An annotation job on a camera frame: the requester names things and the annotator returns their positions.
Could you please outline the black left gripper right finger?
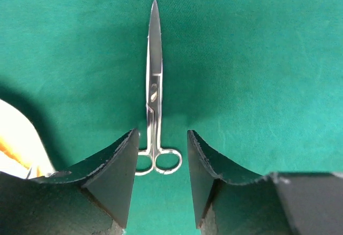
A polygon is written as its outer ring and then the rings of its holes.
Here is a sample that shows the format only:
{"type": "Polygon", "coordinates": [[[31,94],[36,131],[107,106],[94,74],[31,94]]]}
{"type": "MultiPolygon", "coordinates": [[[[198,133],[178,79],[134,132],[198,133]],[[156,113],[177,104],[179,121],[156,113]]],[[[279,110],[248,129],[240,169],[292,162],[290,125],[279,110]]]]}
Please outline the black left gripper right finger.
{"type": "Polygon", "coordinates": [[[202,234],[342,234],[340,172],[258,175],[189,130],[196,227],[202,234]]]}

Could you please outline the dark green surgical cloth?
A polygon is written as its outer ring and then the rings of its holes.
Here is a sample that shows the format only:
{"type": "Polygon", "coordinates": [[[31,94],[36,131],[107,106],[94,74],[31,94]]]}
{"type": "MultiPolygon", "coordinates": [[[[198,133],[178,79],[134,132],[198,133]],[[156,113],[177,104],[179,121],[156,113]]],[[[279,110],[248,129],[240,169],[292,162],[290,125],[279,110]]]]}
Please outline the dark green surgical cloth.
{"type": "MultiPolygon", "coordinates": [[[[36,127],[56,169],[132,128],[147,145],[153,0],[1,0],[1,99],[36,127]]],[[[172,175],[135,178],[124,234],[202,234],[187,131],[240,166],[342,173],[342,0],[157,0],[162,145],[172,175]]]]}

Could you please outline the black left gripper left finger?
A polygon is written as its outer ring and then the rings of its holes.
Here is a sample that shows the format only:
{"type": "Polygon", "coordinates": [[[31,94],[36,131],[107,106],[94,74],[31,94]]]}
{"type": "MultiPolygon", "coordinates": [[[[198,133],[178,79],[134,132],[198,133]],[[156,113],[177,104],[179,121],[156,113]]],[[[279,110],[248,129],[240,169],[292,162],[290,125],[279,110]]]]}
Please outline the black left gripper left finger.
{"type": "Polygon", "coordinates": [[[121,234],[128,222],[139,133],[49,177],[1,173],[1,234],[121,234]]]}

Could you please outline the steel scissors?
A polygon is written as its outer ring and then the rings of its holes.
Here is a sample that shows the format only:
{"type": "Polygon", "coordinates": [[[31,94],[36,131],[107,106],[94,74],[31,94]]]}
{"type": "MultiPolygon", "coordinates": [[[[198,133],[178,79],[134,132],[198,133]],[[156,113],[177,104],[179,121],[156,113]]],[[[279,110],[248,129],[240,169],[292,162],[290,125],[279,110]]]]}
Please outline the steel scissors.
{"type": "Polygon", "coordinates": [[[153,170],[162,174],[175,173],[182,166],[182,154],[177,149],[161,147],[163,98],[163,56],[162,36],[159,7],[157,0],[153,0],[147,35],[146,58],[146,119],[147,119],[147,148],[138,152],[139,156],[147,157],[151,166],[145,170],[136,170],[136,176],[144,176],[153,170]],[[178,162],[171,168],[161,168],[157,159],[161,155],[174,155],[178,162]]]}

